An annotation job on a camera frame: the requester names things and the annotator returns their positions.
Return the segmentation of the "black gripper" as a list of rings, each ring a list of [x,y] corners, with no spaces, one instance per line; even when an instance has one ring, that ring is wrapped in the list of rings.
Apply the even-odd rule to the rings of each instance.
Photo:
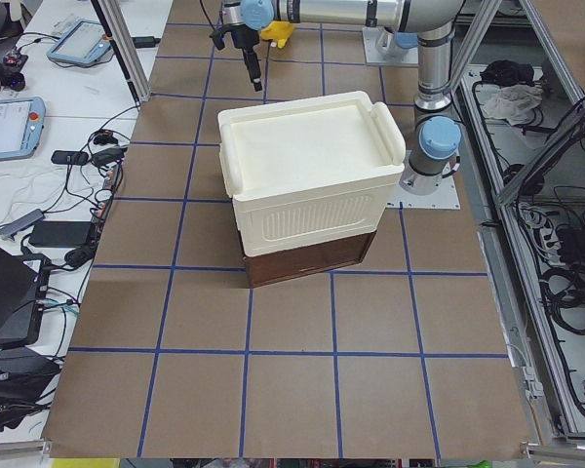
[[[256,92],[262,92],[261,70],[258,56],[254,50],[254,47],[259,44],[258,32],[245,24],[238,25],[233,30],[233,43],[235,48],[242,52],[250,81],[253,83],[253,89]]]

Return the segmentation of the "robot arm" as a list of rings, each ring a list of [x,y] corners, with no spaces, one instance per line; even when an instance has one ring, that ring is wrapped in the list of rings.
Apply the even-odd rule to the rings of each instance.
[[[438,113],[451,104],[451,43],[459,1],[224,1],[222,20],[211,34],[224,48],[230,34],[241,50],[250,81],[261,89],[254,46],[258,32],[274,20],[289,23],[334,23],[387,27],[393,33],[417,36],[418,90],[415,107],[427,114],[416,124],[417,147],[411,152],[400,185],[415,195],[435,192],[451,172],[444,169],[456,153],[462,133],[449,117]]]

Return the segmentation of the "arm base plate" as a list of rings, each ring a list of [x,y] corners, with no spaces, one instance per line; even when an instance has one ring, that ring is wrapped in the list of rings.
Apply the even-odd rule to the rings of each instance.
[[[432,186],[429,177],[422,178],[422,187],[431,189],[430,193],[412,192],[412,187],[405,183],[406,178],[397,183],[394,191],[388,198],[388,209],[421,209],[421,210],[460,210],[461,203],[457,194],[453,176],[439,178]]]
[[[374,66],[418,66],[418,40],[415,33],[392,32],[387,28],[362,29],[366,64]]]

